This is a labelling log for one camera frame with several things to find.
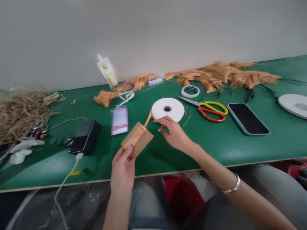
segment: scissor blade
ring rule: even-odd
[[[195,106],[200,106],[201,104],[199,103],[199,102],[197,102],[197,101],[192,101],[192,100],[190,100],[190,99],[187,99],[187,98],[185,98],[185,97],[180,97],[182,100],[185,100],[186,102],[188,102],[188,103],[191,103],[191,104],[193,104],[193,105],[195,105]]]

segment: white wall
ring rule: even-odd
[[[306,0],[1,0],[0,89],[49,91],[307,54]]]

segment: woman's left hand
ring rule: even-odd
[[[135,158],[132,158],[131,152],[131,145],[126,150],[121,147],[112,161],[111,192],[119,199],[132,193]]]

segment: red scissor handle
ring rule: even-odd
[[[219,113],[219,112],[215,112],[215,111],[213,111],[213,110],[205,109],[205,108],[200,107],[200,106],[198,107],[198,111],[199,111],[205,118],[207,118],[208,120],[213,121],[213,122],[222,122],[222,121],[225,121],[225,119],[226,119],[225,115],[223,115],[223,114],[221,114],[221,113]],[[205,112],[212,113],[212,114],[216,114],[216,115],[220,116],[221,119],[219,119],[219,120],[218,120],[218,119],[213,119],[213,118],[209,117],[207,114],[205,114]]]

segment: yellow sticker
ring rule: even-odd
[[[76,175],[79,175],[81,172],[82,172],[82,170],[81,171],[74,171],[74,172],[71,172],[69,175],[70,176],[76,176]]]

